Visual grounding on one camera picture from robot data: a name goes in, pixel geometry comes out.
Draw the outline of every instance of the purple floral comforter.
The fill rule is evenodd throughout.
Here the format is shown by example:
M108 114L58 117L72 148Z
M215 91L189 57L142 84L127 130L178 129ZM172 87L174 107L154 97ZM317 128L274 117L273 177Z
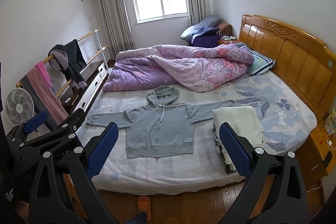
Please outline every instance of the purple floral comforter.
M235 44L215 48L157 45L120 52L104 91L142 90L180 83L205 92L245 73L254 57Z

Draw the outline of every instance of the foot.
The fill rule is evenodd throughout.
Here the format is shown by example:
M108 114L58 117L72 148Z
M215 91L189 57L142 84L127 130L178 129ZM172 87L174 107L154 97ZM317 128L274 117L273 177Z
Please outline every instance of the foot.
M149 200L149 197L139 197L138 208L140 212L145 212L147 214L147 221L151 220L151 201Z

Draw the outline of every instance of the electric fan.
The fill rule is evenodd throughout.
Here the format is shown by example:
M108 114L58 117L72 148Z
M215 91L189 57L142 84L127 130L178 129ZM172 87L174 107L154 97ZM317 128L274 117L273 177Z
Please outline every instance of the electric fan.
M20 125L34 116L33 99L26 90L13 89L6 98L5 110L11 124Z

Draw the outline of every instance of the headboard panel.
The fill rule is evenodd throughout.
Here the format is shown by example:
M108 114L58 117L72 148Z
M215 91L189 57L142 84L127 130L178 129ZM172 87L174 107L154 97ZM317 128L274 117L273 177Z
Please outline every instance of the headboard panel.
M336 95L336 55L312 35L263 16L243 15L239 41L276 60L272 71L315 113L318 122Z

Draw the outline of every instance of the hoodie drawstring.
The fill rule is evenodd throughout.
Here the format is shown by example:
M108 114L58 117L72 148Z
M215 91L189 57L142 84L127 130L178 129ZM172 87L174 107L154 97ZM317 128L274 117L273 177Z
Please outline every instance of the hoodie drawstring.
M155 125L158 125L158 124L162 121L163 116L165 115L165 107L186 106L187 104L179 104L179 105L172 105L172 106L165 106L165 104L163 104L163 105L159 105L159 104L157 104L157 105L158 105L159 107L163 107L163 114L162 114L162 117L161 117L160 121L158 121Z

